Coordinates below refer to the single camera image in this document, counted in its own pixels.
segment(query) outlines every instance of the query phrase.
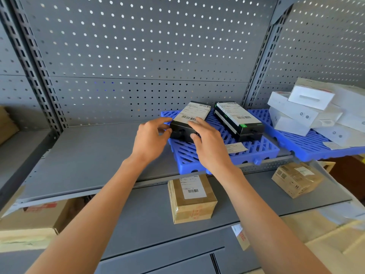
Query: label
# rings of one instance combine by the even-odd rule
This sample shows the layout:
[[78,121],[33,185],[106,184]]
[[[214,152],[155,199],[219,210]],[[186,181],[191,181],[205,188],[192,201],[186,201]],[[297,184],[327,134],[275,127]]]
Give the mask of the label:
[[180,178],[184,199],[204,198],[207,194],[199,176]]
[[214,111],[214,113],[220,118],[220,119],[222,119],[222,121],[223,121],[223,123],[224,124],[226,124],[227,126],[228,126],[228,128],[230,128],[231,129],[231,131],[232,132],[234,132],[235,134],[237,133],[237,131],[232,127],[232,125],[231,124],[229,124],[228,123],[228,121],[223,117],[223,116],[221,116],[220,115],[220,113],[219,112],[217,112],[217,111]]
[[243,230],[241,224],[237,224],[237,225],[234,225],[234,226],[231,226],[232,227],[232,230],[234,232],[234,235],[237,237],[240,232]]
[[244,147],[242,142],[226,144],[228,154],[239,153],[247,151],[248,149]]
[[217,106],[237,125],[261,123],[256,117],[236,102],[217,103]]
[[330,148],[331,150],[340,150],[340,149],[347,149],[349,147],[343,147],[343,146],[340,146],[334,142],[331,142],[331,141],[324,141],[323,142],[323,145]]
[[295,170],[300,172],[303,176],[314,175],[314,173],[312,171],[310,171],[308,168],[306,168],[304,166],[295,168]]
[[176,115],[174,120],[185,124],[188,124],[188,121],[197,123],[195,118],[200,117],[201,119],[205,120],[210,110],[210,105],[190,102],[178,115]]

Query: blue grate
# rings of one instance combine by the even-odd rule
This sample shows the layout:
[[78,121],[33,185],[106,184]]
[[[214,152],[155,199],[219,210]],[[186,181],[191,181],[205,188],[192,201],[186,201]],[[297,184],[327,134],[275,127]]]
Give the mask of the blue grate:
[[265,132],[276,138],[280,147],[293,151],[295,156],[301,161],[320,160],[365,153],[365,147],[331,150],[323,145],[324,141],[330,140],[312,129],[305,137],[278,131],[272,127],[269,110],[249,110],[249,112],[265,124]]
[[[161,116],[174,118],[180,111],[162,111]],[[213,111],[211,111],[206,119],[214,128],[220,131],[225,144],[236,143],[236,140],[231,137],[231,134],[224,129],[222,124],[215,118]],[[180,174],[187,174],[194,171],[206,170],[199,162],[196,154],[195,144],[186,143],[177,139],[169,138],[171,150],[174,153],[174,158],[177,162]],[[233,164],[238,165],[244,162],[252,162],[259,165],[262,160],[267,158],[276,158],[279,148],[271,143],[267,138],[262,137],[260,141],[243,142],[243,145],[248,149],[245,152],[230,154]]]

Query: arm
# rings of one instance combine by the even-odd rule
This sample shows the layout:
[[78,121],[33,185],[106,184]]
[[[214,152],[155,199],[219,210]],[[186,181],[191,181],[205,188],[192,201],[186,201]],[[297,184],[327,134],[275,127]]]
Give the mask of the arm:
[[201,136],[191,135],[199,160],[226,190],[265,273],[330,274],[232,164],[220,133],[197,121],[189,125]]
[[[132,154],[109,182],[66,226],[26,274],[92,274],[102,257],[122,208],[143,169],[156,159],[171,135],[158,118],[139,125]],[[159,131],[166,129],[162,135]]]

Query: box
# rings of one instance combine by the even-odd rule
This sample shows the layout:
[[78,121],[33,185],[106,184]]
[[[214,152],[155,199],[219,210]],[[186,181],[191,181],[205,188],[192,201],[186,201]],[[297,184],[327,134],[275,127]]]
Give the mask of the box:
[[234,235],[236,236],[238,243],[240,244],[242,250],[246,250],[250,247],[249,239],[246,236],[246,233],[244,232],[244,229],[242,228],[241,224],[237,224],[234,226],[231,226],[232,230],[234,232]]
[[212,107],[210,105],[191,101],[176,117],[171,121],[172,133],[170,138],[179,139],[185,142],[194,143],[190,134],[196,134],[188,121],[196,122],[196,117],[206,119]]
[[215,102],[214,116],[238,142],[261,140],[264,125],[255,116],[231,101]]
[[272,177],[272,180],[292,198],[313,191],[323,179],[323,175],[317,169],[303,162],[279,166]]
[[333,126],[342,115],[338,106],[330,104],[321,111],[289,102],[288,97],[288,92],[272,92],[267,104],[308,128]]
[[297,120],[290,118],[289,116],[285,115],[284,113],[278,111],[273,107],[269,109],[269,113],[271,121],[273,123],[273,127],[276,130],[297,134],[305,137],[311,129],[299,123]]
[[0,106],[0,145],[19,131],[4,107]]
[[174,224],[209,219],[217,198],[205,174],[168,182]]
[[335,93],[326,82],[298,78],[288,101],[307,107],[325,110]]
[[344,110],[344,113],[337,120],[337,123],[365,133],[365,116],[361,117],[348,110]]
[[45,249],[83,208],[74,198],[18,209],[0,219],[0,252]]
[[329,86],[335,93],[332,103],[348,110],[354,115],[365,117],[365,89],[330,83]]
[[343,147],[365,146],[365,133],[341,124],[336,123],[333,127],[314,128],[313,130]]

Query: person's right hand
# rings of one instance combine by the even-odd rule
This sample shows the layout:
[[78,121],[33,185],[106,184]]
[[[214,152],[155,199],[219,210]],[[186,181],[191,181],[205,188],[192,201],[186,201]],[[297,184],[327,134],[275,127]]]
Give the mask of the person's right hand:
[[189,121],[188,124],[201,136],[200,138],[197,134],[190,135],[201,164],[213,175],[217,171],[232,167],[233,163],[220,132],[199,117],[196,117],[196,121],[198,123]]

